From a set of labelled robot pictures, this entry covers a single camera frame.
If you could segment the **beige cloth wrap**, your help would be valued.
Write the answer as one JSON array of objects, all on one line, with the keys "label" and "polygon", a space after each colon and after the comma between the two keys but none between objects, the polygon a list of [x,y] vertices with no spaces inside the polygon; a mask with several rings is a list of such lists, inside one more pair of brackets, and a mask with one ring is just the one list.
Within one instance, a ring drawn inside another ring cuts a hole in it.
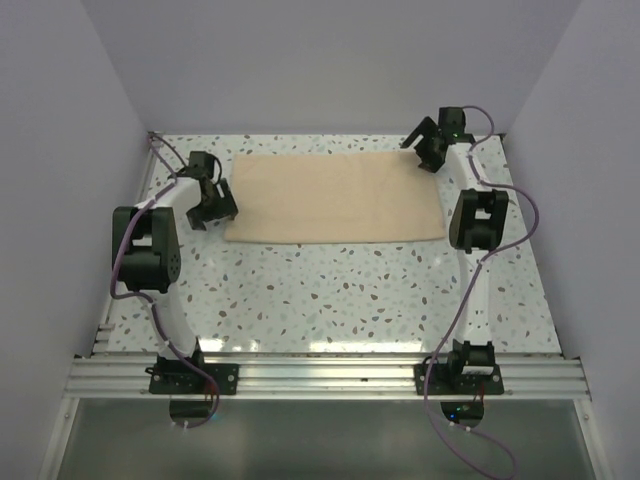
[{"label": "beige cloth wrap", "polygon": [[446,235],[436,179],[408,151],[238,155],[228,242],[394,243]]}]

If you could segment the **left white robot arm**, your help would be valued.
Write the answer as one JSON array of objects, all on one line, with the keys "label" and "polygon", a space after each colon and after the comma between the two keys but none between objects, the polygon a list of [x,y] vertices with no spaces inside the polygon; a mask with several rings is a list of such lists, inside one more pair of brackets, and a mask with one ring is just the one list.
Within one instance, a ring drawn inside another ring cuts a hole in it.
[{"label": "left white robot arm", "polygon": [[201,390],[208,369],[179,297],[182,258],[177,221],[186,218],[191,229],[204,231],[207,223],[237,214],[226,179],[186,174],[170,178],[150,199],[120,206],[112,214],[110,295],[146,304],[158,345],[154,373],[171,372],[185,392]]}]

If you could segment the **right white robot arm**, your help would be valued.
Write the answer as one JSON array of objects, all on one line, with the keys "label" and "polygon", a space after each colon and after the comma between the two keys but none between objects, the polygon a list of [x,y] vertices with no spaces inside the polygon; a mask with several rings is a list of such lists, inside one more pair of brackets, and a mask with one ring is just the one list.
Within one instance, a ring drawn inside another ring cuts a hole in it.
[{"label": "right white robot arm", "polygon": [[459,195],[449,223],[448,239],[456,251],[460,275],[460,305],[437,353],[419,375],[438,395],[504,393],[489,326],[489,268],[485,256],[500,247],[509,195],[492,186],[473,153],[476,140],[466,131],[461,107],[442,107],[436,120],[426,117],[401,144],[413,147],[419,167],[436,173],[448,166]]}]

